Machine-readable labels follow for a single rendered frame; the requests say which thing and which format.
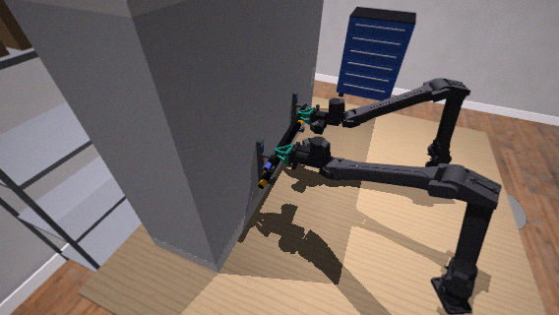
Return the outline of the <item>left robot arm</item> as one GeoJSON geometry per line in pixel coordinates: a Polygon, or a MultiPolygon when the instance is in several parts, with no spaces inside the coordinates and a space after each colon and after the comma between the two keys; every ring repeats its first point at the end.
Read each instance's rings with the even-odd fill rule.
{"type": "Polygon", "coordinates": [[[445,265],[447,273],[432,278],[431,283],[447,314],[471,312],[467,301],[472,296],[477,276],[476,263],[492,214],[497,209],[502,185],[459,164],[421,167],[359,162],[332,157],[330,146],[325,138],[316,136],[302,140],[298,151],[310,153],[308,166],[319,168],[319,173],[328,179],[413,187],[427,190],[431,197],[467,202],[455,257],[445,265]]]}

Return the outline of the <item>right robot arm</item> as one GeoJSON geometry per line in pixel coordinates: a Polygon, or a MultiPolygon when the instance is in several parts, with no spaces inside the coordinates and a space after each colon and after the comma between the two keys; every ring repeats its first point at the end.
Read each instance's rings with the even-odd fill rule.
{"type": "Polygon", "coordinates": [[[462,104],[469,94],[470,90],[462,82],[436,78],[423,83],[423,86],[418,89],[347,111],[344,111],[344,100],[335,97],[329,100],[330,114],[328,120],[328,112],[317,111],[315,122],[311,123],[310,130],[315,134],[322,135],[327,127],[326,121],[328,121],[328,125],[339,126],[342,124],[342,127],[353,128],[375,117],[418,103],[431,100],[436,102],[445,99],[446,102],[435,143],[427,148],[431,159],[428,165],[428,162],[425,164],[425,167],[438,166],[439,163],[450,163],[452,160],[449,151],[451,139],[462,104]]]}

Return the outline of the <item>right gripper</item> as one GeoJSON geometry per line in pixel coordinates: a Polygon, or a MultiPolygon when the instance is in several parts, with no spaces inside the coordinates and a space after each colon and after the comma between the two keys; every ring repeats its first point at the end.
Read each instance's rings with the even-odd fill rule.
{"type": "Polygon", "coordinates": [[[311,123],[315,122],[316,113],[319,110],[320,110],[320,104],[317,104],[316,107],[311,107],[305,110],[301,110],[298,111],[297,113],[301,114],[300,119],[302,119],[308,125],[311,125],[311,123]],[[308,113],[303,113],[303,112],[308,112],[308,113]],[[309,118],[309,120],[305,119],[304,117],[309,118]]]}

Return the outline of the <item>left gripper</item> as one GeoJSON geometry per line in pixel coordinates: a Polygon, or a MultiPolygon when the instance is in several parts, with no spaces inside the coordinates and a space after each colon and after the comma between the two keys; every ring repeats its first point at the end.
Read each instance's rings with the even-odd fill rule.
{"type": "Polygon", "coordinates": [[[298,151],[298,148],[300,146],[300,142],[296,142],[294,144],[290,144],[284,147],[279,147],[279,148],[275,148],[274,151],[276,151],[277,153],[279,153],[277,155],[278,158],[280,158],[286,165],[291,166],[292,164],[292,169],[295,170],[295,168],[297,167],[298,164],[303,164],[303,165],[307,165],[308,166],[308,162],[309,158],[311,156],[310,153],[305,153],[305,152],[301,152],[298,151]],[[296,147],[295,147],[296,145],[296,147]],[[286,150],[286,152],[284,151],[280,151],[280,150],[286,150]],[[281,155],[287,157],[287,159],[285,159],[284,157],[282,157],[281,155]],[[299,163],[297,163],[299,162],[299,163]]]}

